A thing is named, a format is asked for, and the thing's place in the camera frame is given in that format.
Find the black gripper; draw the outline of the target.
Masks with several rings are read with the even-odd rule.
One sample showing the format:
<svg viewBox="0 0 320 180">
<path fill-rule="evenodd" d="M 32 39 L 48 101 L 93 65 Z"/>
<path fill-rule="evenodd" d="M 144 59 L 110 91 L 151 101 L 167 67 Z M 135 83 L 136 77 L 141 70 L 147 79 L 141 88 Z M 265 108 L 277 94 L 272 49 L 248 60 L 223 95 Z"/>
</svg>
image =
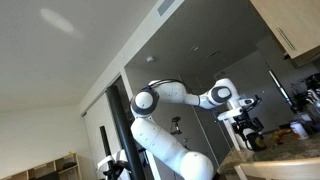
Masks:
<svg viewBox="0 0 320 180">
<path fill-rule="evenodd" d="M 236 116 L 231 126 L 234 133 L 238 134 L 243 140 L 246 140 L 246 135 L 244 134 L 245 129 L 251 129 L 254 132 L 260 132 L 264 128 L 257 117 L 250 118 L 248 114 Z"/>
</svg>

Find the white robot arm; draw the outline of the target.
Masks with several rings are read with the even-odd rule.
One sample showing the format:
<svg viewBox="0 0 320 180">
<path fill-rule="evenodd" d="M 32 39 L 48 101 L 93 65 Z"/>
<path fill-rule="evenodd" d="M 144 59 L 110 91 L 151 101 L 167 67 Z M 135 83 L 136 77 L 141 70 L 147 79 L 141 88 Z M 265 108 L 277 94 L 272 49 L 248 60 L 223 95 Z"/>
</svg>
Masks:
<svg viewBox="0 0 320 180">
<path fill-rule="evenodd" d="M 185 180 L 212 180 L 214 167 L 211 160 L 185 148 L 152 119 L 159 102 L 187 104 L 207 110 L 227 104 L 228 110 L 218 115 L 222 121 L 245 115 L 261 102 L 261 98 L 241 98 L 228 78 L 218 80 L 201 95 L 188 93 L 187 86 L 176 79 L 153 80 L 132 97 L 130 109 L 135 120 L 131 132 L 134 139 Z"/>
</svg>

